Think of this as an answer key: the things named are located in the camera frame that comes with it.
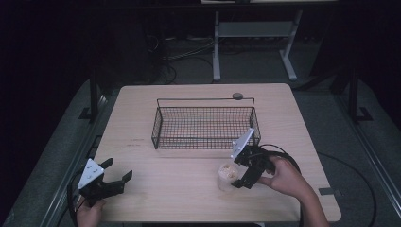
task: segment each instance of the floor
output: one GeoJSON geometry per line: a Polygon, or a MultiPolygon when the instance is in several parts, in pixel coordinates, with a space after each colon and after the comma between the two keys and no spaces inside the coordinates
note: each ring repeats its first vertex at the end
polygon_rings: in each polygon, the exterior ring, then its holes
{"type": "MultiPolygon", "coordinates": [[[[169,57],[188,53],[208,45],[210,40],[167,41],[169,57]]],[[[286,40],[234,40],[221,49],[221,81],[218,83],[287,83],[299,87],[314,79],[309,76],[319,43],[297,42],[290,59],[298,79],[289,81],[278,50],[286,40]]],[[[169,66],[153,84],[203,84],[212,80],[212,54],[206,49],[188,55],[169,66]]],[[[392,191],[380,176],[376,156],[390,176],[394,188],[401,188],[401,133],[362,81],[359,82],[358,106],[365,107],[373,121],[355,124],[347,114],[348,92],[333,95],[329,78],[307,91],[293,94],[301,110],[327,178],[335,189],[342,218],[332,226],[401,226],[400,214],[389,199],[392,191]]],[[[4,226],[73,226],[65,208],[65,187],[72,173],[85,163],[84,157],[96,154],[118,88],[103,94],[99,115],[93,123],[79,119],[89,107],[89,81],[72,99],[59,126],[50,138],[44,153],[26,182],[4,226]]],[[[100,226],[141,226],[141,223],[101,223],[100,226]]],[[[298,223],[266,223],[266,226],[298,226],[298,223]]]]}

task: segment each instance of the table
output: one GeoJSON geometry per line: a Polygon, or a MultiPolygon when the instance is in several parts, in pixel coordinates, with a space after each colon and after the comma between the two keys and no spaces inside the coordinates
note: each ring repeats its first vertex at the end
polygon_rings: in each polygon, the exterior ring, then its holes
{"type": "MultiPolygon", "coordinates": [[[[120,91],[99,144],[95,161],[114,158],[105,170],[105,182],[119,180],[129,170],[132,179],[124,194],[108,198],[104,221],[161,222],[268,222],[299,220],[295,199],[264,185],[233,192],[218,189],[218,168],[230,163],[228,149],[155,149],[151,134],[156,99],[231,97],[241,93],[254,97],[260,144],[286,150],[299,164],[304,177],[319,195],[329,221],[340,219],[330,187],[308,134],[305,122],[286,84],[209,84],[127,86],[120,91]]],[[[238,167],[240,176],[246,167],[238,167]]]]}

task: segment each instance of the black wire basket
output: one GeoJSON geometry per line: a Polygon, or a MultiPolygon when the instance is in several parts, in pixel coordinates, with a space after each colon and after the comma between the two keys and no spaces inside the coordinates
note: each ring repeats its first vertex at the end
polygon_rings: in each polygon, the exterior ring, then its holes
{"type": "Polygon", "coordinates": [[[231,149],[233,141],[253,128],[248,144],[258,145],[261,137],[253,104],[254,98],[159,98],[151,140],[156,149],[231,149]],[[162,107],[162,101],[169,106],[162,107]],[[252,105],[237,106],[244,101],[252,105]]]}

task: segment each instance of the hand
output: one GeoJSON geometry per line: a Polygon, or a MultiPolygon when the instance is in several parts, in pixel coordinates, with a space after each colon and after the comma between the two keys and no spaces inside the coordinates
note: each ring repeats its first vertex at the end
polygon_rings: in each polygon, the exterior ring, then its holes
{"type": "Polygon", "coordinates": [[[312,187],[290,161],[278,156],[271,156],[270,160],[275,165],[275,172],[272,173],[274,176],[261,177],[259,183],[298,200],[311,193],[314,194],[312,187]]]}
{"type": "Polygon", "coordinates": [[[81,205],[77,211],[78,227],[96,227],[101,220],[102,209],[106,201],[97,201],[94,206],[90,207],[89,202],[81,197],[78,204],[81,205]]]}
{"type": "Polygon", "coordinates": [[[271,156],[270,160],[275,165],[274,176],[261,177],[258,182],[298,199],[303,209],[305,227],[328,227],[319,198],[305,178],[287,159],[271,156]]]}

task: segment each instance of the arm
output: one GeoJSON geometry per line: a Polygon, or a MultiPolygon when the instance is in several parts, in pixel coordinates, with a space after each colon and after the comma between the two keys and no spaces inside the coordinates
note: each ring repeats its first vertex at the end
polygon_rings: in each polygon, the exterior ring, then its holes
{"type": "Polygon", "coordinates": [[[96,227],[100,222],[102,209],[106,201],[97,201],[94,206],[90,207],[89,202],[83,201],[83,197],[81,197],[78,204],[81,204],[77,211],[78,227],[96,227]]]}
{"type": "Polygon", "coordinates": [[[272,178],[261,177],[262,183],[273,190],[296,198],[302,207],[305,227],[329,226],[318,196],[305,178],[286,159],[271,156],[275,165],[272,178]]]}

